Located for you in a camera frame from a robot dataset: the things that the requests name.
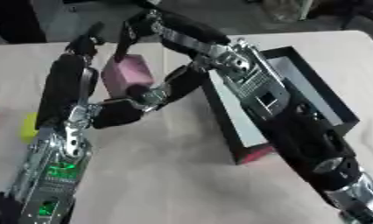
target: table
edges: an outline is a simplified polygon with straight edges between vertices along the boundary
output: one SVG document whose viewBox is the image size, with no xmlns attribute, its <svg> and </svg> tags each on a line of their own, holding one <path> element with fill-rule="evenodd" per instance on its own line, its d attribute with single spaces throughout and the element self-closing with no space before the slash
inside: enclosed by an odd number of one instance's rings
<svg viewBox="0 0 373 224">
<path fill-rule="evenodd" d="M 354 110 L 361 122 L 346 136 L 373 176 L 373 41 L 358 31 L 249 35 L 269 49 L 293 46 Z M 25 153 L 18 137 L 36 111 L 49 66 L 64 43 L 0 45 L 0 189 Z M 101 67 L 115 46 L 103 46 Z M 185 56 L 140 44 L 158 80 Z M 92 101 L 106 97 L 99 83 Z M 341 223 L 277 155 L 242 166 L 231 157 L 201 90 L 143 121 L 89 130 L 95 155 L 77 193 L 72 223 Z"/>
</svg>

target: green object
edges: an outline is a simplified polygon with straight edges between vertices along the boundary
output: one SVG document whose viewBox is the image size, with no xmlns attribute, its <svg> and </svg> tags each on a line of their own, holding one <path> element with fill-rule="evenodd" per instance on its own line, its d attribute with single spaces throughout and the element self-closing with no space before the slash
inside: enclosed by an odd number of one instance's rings
<svg viewBox="0 0 373 224">
<path fill-rule="evenodd" d="M 76 179 L 78 173 L 79 169 L 77 165 L 64 162 L 51 164 L 47 169 L 47 175 L 59 179 Z"/>
<path fill-rule="evenodd" d="M 38 215 L 40 216 L 52 216 L 56 206 L 57 206 L 57 199 L 51 199 L 45 201 L 42 206 L 39 208 Z"/>
</svg>

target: pink foam block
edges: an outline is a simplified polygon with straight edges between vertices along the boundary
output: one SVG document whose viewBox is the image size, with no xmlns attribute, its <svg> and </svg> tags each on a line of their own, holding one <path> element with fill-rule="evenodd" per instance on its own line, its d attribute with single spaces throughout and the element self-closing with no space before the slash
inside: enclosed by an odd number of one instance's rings
<svg viewBox="0 0 373 224">
<path fill-rule="evenodd" d="M 120 63 L 116 63 L 111 57 L 103 68 L 101 77 L 112 98 L 125 96 L 125 90 L 130 86 L 149 88 L 154 83 L 143 57 L 136 54 L 126 55 Z"/>
</svg>

